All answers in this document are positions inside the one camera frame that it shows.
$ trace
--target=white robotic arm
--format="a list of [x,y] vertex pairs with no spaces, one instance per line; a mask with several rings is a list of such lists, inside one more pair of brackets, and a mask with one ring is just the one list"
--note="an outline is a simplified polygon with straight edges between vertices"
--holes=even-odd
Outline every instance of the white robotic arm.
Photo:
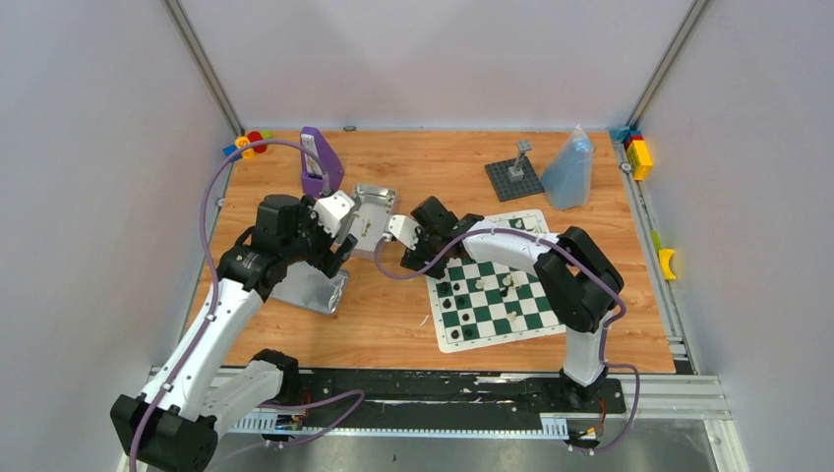
[[[310,264],[330,277],[338,272],[356,238],[348,236],[335,252],[330,246],[354,207],[343,192],[317,201],[273,195],[261,202],[255,226],[220,258],[216,306],[210,292],[161,370],[137,397],[121,395],[113,404],[110,417],[126,453],[139,434],[142,462],[169,471],[203,470],[219,438],[240,418],[280,394],[296,394],[298,361],[267,349],[227,383],[209,387],[240,331],[290,265]],[[165,393],[142,431],[140,420],[152,407],[148,400],[160,389]]]
[[458,219],[434,197],[411,214],[416,221],[396,215],[388,223],[391,236],[406,246],[402,266],[424,269],[427,275],[442,278],[446,260],[429,268],[426,264],[457,239],[459,243],[447,252],[448,258],[498,263],[539,278],[551,307],[566,325],[567,355],[562,372],[575,383],[578,400],[593,397],[607,372],[600,358],[600,344],[602,326],[613,314],[614,301],[582,273],[571,273],[567,261],[550,247],[562,246],[620,292],[623,279],[587,233],[571,227],[563,234],[537,234],[534,240],[519,238],[495,232],[497,225],[479,215]]

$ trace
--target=gray wall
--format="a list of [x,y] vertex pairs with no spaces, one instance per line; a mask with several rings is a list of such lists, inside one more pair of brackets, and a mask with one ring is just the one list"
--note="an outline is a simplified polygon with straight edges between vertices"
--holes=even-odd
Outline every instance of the gray wall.
[[621,125],[690,0],[182,3],[246,126],[482,129]]
[[642,130],[704,371],[754,471],[830,470],[834,4],[713,2]]
[[0,470],[115,470],[231,134],[159,1],[0,4]]

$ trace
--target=green and white chessboard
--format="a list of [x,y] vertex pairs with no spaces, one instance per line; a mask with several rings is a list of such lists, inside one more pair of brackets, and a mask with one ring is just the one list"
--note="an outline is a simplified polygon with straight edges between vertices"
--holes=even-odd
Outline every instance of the green and white chessboard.
[[[548,232],[539,209],[496,214],[487,219],[502,227]],[[443,279],[426,277],[426,281],[442,352],[565,332],[565,326],[551,310],[539,279],[522,270],[452,259]],[[443,282],[449,283],[447,293],[439,290]],[[502,289],[506,289],[506,295],[502,295]]]

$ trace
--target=yellow plastic part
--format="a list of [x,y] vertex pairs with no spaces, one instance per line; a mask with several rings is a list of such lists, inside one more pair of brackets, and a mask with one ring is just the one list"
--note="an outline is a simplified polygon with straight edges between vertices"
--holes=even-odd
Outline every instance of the yellow plastic part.
[[[240,138],[235,140],[235,146],[237,146],[238,148],[242,148],[243,146],[247,145],[248,143],[249,143],[249,138],[247,138],[245,136],[241,136]],[[243,153],[243,158],[244,159],[251,159],[251,158],[255,157],[255,150],[254,149],[246,149],[242,153]]]
[[628,149],[625,150],[628,162],[634,169],[634,180],[643,180],[651,171],[652,161],[649,155],[649,148],[644,140],[633,140]]
[[674,249],[661,249],[657,252],[657,256],[660,258],[660,269],[663,270],[663,278],[667,280],[677,280],[678,276],[672,272],[672,256],[675,255]]

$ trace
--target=wooden surface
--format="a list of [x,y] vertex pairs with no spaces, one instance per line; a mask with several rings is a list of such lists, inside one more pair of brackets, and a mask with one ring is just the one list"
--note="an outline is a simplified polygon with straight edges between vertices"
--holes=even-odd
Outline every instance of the wooden surface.
[[[297,141],[297,132],[276,138]],[[329,132],[326,137],[345,166],[342,190],[357,183],[396,189],[399,213],[407,214],[434,195],[458,217],[539,208],[551,231],[584,228],[625,280],[625,318],[609,335],[608,358],[630,362],[644,372],[673,372],[672,356],[640,251],[614,151],[606,133],[592,134],[596,148],[590,202],[567,211],[553,209],[544,194],[499,203],[484,165],[515,157],[515,142],[528,139],[536,171],[541,172],[567,138],[565,133],[517,132]],[[215,258],[254,224],[267,194],[301,195],[297,150],[270,147],[235,166],[211,250]],[[385,265],[398,266],[403,248],[388,244]],[[268,301],[244,328],[227,364],[242,365],[263,348],[298,358],[308,367],[555,371],[566,354],[564,334],[444,354],[431,320],[426,281],[383,276],[371,261],[352,259],[341,305],[329,318]],[[204,270],[197,300],[205,300],[209,276]]]

